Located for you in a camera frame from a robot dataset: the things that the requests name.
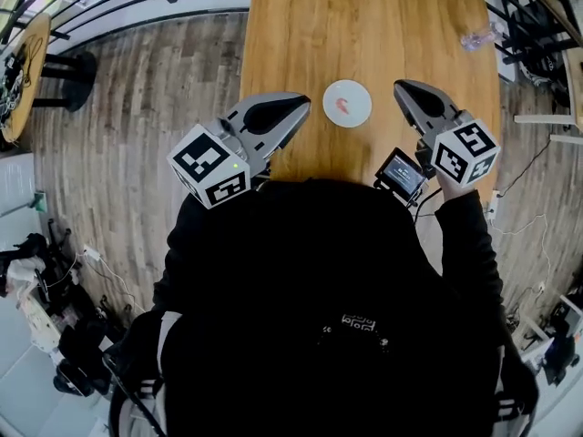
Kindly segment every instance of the wooden floor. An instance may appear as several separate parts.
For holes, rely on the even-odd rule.
[[[192,125],[237,101],[246,21],[245,14],[198,16],[90,44],[86,49],[96,55],[99,70],[87,105],[74,114],[36,110],[27,128],[23,143],[36,154],[37,186],[47,192],[50,214],[73,230],[72,248],[80,252],[88,244],[97,249],[144,308],[151,306],[165,239],[185,195],[166,155]],[[56,81],[45,80],[42,95],[52,96],[57,89]],[[546,144],[550,131],[515,124],[513,115],[549,113],[551,97],[526,81],[501,81],[501,92],[497,188],[504,190]],[[507,306],[520,299],[536,316],[556,299],[550,287],[562,291],[567,286],[583,254],[581,196],[583,147],[552,143],[502,199],[496,225],[503,231],[517,231],[535,215],[547,214],[545,247],[551,265],[547,290],[536,299],[527,287],[536,288],[547,278],[544,219],[517,236],[492,230]],[[433,213],[439,202],[429,202],[422,215]],[[421,218],[418,228],[439,268],[441,234],[435,218]],[[105,293],[118,309],[131,303],[119,294],[117,281],[99,277],[87,264],[82,275],[96,300]]]
[[[246,21],[243,13],[180,19],[90,44],[99,69],[87,104],[73,114],[36,109],[29,120],[24,141],[51,216],[72,229],[73,250],[99,251],[146,309],[186,195],[166,155],[196,123],[238,101]],[[58,88],[45,79],[39,96]],[[95,300],[105,293],[118,309],[131,303],[118,281],[87,267],[82,275]]]

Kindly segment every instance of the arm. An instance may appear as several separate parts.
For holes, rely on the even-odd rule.
[[[217,290],[216,270],[225,263],[225,236],[232,235],[257,193],[245,193],[213,209],[188,195],[168,236],[162,280],[154,283],[154,310],[185,312]]]
[[[207,212],[190,194],[184,199],[176,226],[168,236],[162,280],[154,283],[154,310],[184,312],[184,299],[195,279],[191,257],[197,254],[200,235],[207,231]]]
[[[435,215],[444,234],[444,279],[473,310],[499,313],[502,280],[480,197],[472,188],[455,188],[446,178],[440,183],[446,203]]]

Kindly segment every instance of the cable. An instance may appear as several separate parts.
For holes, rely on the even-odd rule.
[[[492,226],[493,229],[499,231],[502,235],[518,235],[520,233],[522,233],[524,230],[526,230],[528,227],[530,227],[533,223],[535,223],[535,221],[539,218],[543,218],[545,219],[545,231],[543,231],[543,238],[541,241],[541,247],[543,249],[543,254],[545,255],[545,257],[547,258],[547,279],[545,280],[545,287],[548,284],[548,279],[550,278],[550,257],[547,254],[547,249],[545,248],[545,236],[547,235],[547,231],[548,231],[548,222],[547,222],[547,214],[540,214],[535,216],[529,223],[527,223],[523,228],[521,228],[519,231],[502,231],[501,229],[497,228],[494,225],[494,222],[492,220],[490,220],[490,225]]]
[[[51,283],[50,285],[46,285],[47,288],[51,288],[54,287],[57,283],[60,283],[61,281],[63,281],[64,279],[66,279],[66,276],[71,273],[71,270],[75,267],[75,264],[77,264],[77,258],[79,256],[83,256],[83,254],[77,254],[75,253],[75,260],[73,260],[73,263],[71,264],[71,267],[69,267],[69,270],[66,272],[66,274],[63,276],[63,278],[59,281],[56,281],[55,283]]]
[[[97,274],[99,277],[103,277],[104,279],[107,279],[107,280],[111,281],[112,283],[114,283],[114,280],[113,280],[111,277],[108,277],[107,275],[104,275],[104,274],[102,274],[102,273],[101,273],[99,270],[97,270],[95,267],[93,267],[93,265],[92,265],[92,264],[89,262],[89,260],[88,260],[88,258],[87,258],[87,254],[85,254],[85,261],[86,261],[87,265],[88,265],[88,266],[89,266],[89,267],[90,267],[90,268],[91,268],[91,269],[92,269],[92,270],[93,270],[93,271],[94,271],[94,272],[95,272],[95,273],[96,273],[96,274]],[[128,290],[128,286],[126,285],[126,282],[125,282],[125,281],[124,281],[124,280],[123,280],[121,277],[119,277],[119,275],[117,275],[117,274],[113,273],[113,272],[111,271],[111,269],[109,268],[109,266],[106,264],[106,262],[105,262],[105,261],[104,261],[102,258],[99,258],[99,261],[100,261],[100,262],[102,262],[102,263],[103,263],[103,264],[106,266],[106,268],[109,270],[109,272],[111,272],[111,274],[112,274],[112,275],[114,275],[115,277],[119,278],[119,279],[120,279],[120,280],[123,282],[123,284],[124,284],[124,289],[125,289],[126,291],[124,292],[124,291],[121,291],[121,290],[116,290],[116,292],[117,292],[117,293],[119,293],[119,294],[121,294],[121,295],[124,295],[124,296],[129,296],[129,297],[131,298],[131,300],[132,300],[132,304],[134,305],[134,306],[133,306],[133,310],[136,310],[136,308],[139,308],[139,309],[140,309],[142,312],[146,312],[146,310],[145,310],[144,308],[142,308],[142,307],[141,307],[139,304],[137,304],[137,303],[136,303],[136,297],[135,297],[134,295],[132,295],[132,294],[129,292],[129,290]]]
[[[547,231],[548,231],[547,214],[540,214],[540,215],[537,215],[537,216],[535,216],[535,217],[534,217],[534,218],[533,218],[533,219],[532,219],[530,222],[528,222],[528,223],[527,223],[527,224],[526,224],[526,225],[525,225],[523,228],[521,228],[519,231],[502,231],[501,229],[497,228],[497,227],[494,225],[494,222],[493,222],[492,220],[489,220],[489,222],[490,222],[490,226],[491,226],[493,229],[495,229],[496,231],[499,231],[499,232],[500,232],[502,235],[513,235],[513,236],[515,236],[515,235],[518,235],[518,234],[522,233],[524,230],[526,230],[528,227],[530,227],[530,226],[531,226],[533,223],[535,223],[535,221],[537,221],[537,219],[539,219],[539,218],[543,218],[543,219],[545,219],[545,231],[543,231],[543,238],[542,238],[542,240],[541,240],[541,247],[542,247],[542,249],[543,249],[543,254],[544,254],[544,255],[545,255],[545,257],[547,258],[547,278],[546,278],[546,280],[544,281],[544,283],[545,283],[545,287],[546,287],[546,286],[547,286],[547,284],[548,284],[548,279],[550,279],[550,269],[551,269],[551,267],[550,267],[550,257],[548,256],[547,249],[545,248],[545,236],[547,235]],[[532,289],[532,287],[527,287],[527,288],[525,289],[525,292],[526,292],[528,289],[531,289],[533,293],[536,293],[536,292],[535,292],[535,291]],[[540,296],[542,293],[543,293],[543,291],[540,291],[539,293],[536,293],[536,294],[537,294],[537,299],[538,299],[538,297],[539,297],[539,296]],[[518,308],[519,308],[519,301],[522,299],[522,297],[524,296],[524,294],[525,294],[525,293],[523,292],[523,293],[520,295],[520,297],[518,297],[518,301],[517,301],[517,307],[516,307],[516,308],[513,310],[513,312],[512,312],[512,314],[510,315],[510,317],[512,317],[512,316],[516,316],[516,315],[517,315],[517,310],[518,310]],[[535,301],[535,306],[536,306],[538,309],[542,309],[540,306],[538,306],[538,302],[537,302],[537,300]]]
[[[35,40],[35,44],[32,45],[32,42],[29,42],[29,39]],[[25,76],[23,78],[22,84],[24,87],[30,87],[30,85],[31,85],[31,83],[30,83],[30,67],[33,65],[33,60],[38,55],[38,52],[40,52],[40,47],[43,46],[44,40],[45,39],[43,39],[42,37],[37,37],[36,35],[31,35],[25,41],[26,51],[28,52],[28,57],[27,57],[28,58],[28,67],[26,68],[26,73],[25,73]]]
[[[156,433],[156,435],[158,437],[167,437],[166,434],[164,433],[164,431],[162,431],[162,428],[160,427],[158,421],[156,421],[156,418],[154,417],[154,415],[149,411],[148,408],[146,408],[146,405],[144,403],[142,403],[142,400],[140,398],[138,398],[133,391],[129,391],[126,388],[126,386],[123,384],[123,382],[121,381],[121,379],[118,377],[117,373],[114,371],[114,368],[109,364],[109,360],[108,360],[109,357],[110,356],[105,353],[103,355],[103,357],[101,358],[101,360],[103,361],[103,365],[111,373],[111,377],[113,377],[114,381],[116,381],[116,383],[118,384],[118,386],[121,389],[121,391],[123,391],[124,394],[136,406],[138,406],[138,409],[142,412],[142,414],[146,418],[146,421],[148,421],[149,425],[152,426],[152,429],[154,430],[154,432]]]
[[[427,196],[425,199],[423,199],[419,203],[419,206],[417,206],[417,211],[415,212],[415,218],[413,220],[414,226],[417,225],[417,219],[419,219],[419,211],[421,210],[421,207],[424,205],[424,203],[427,202],[429,199],[431,199],[433,196],[437,196],[440,192],[441,192],[441,188],[439,188],[437,191],[434,191],[433,193],[431,193],[429,196]]]
[[[537,158],[539,158],[540,155],[543,152],[545,152],[545,150],[547,150],[547,147],[549,145],[550,145],[550,135],[548,135],[548,141],[545,144],[545,146],[542,149],[540,149],[534,157],[532,157],[532,160],[530,160],[530,162],[528,162],[528,165],[526,166],[526,168],[524,170],[522,170],[522,173],[520,173],[520,175],[518,175],[516,178],[514,178],[512,180],[512,183],[510,183],[510,186],[508,186],[502,194],[498,194],[499,198],[503,198],[506,195],[506,193],[516,184],[516,182],[519,181],[525,173],[527,173],[527,170],[532,166],[532,164],[535,163],[535,160],[537,160]]]
[[[522,291],[522,293],[520,294],[520,296],[518,297],[518,299],[514,302],[514,308],[506,315],[506,318],[508,320],[517,320],[517,325],[516,327],[518,327],[518,325],[520,324],[520,303],[522,302],[522,299],[525,297],[525,295],[527,294],[528,291],[531,291],[531,295],[535,294],[537,295],[537,299],[540,295],[543,294],[543,291],[535,291],[532,287],[526,287],[524,288],[524,290]]]

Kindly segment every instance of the small screen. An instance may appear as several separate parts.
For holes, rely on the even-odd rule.
[[[402,158],[394,156],[393,160],[384,169],[383,173],[401,185],[409,195],[415,193],[415,190],[425,181],[425,177],[420,175],[417,170],[407,164]]]

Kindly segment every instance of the white stripe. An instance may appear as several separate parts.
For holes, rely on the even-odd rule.
[[[166,428],[166,385],[162,384],[160,390],[158,390],[158,394],[156,395],[156,413],[159,417],[158,424],[162,428],[162,431],[168,434],[168,430]]]
[[[498,380],[496,381],[496,393],[504,391],[504,383],[502,383],[502,364],[504,363],[504,356],[505,356],[504,345],[498,347],[498,354],[500,356],[500,367],[498,368]]]
[[[182,317],[179,312],[174,312],[168,310],[164,313],[162,317],[162,325],[160,326],[160,336],[158,338],[158,372],[160,376],[162,375],[162,350],[164,349],[164,343],[166,342],[166,337],[168,337],[168,332],[174,326],[176,321]]]
[[[512,408],[500,408],[498,410],[498,417],[499,418],[504,418],[505,416],[509,416],[510,414],[512,414]]]

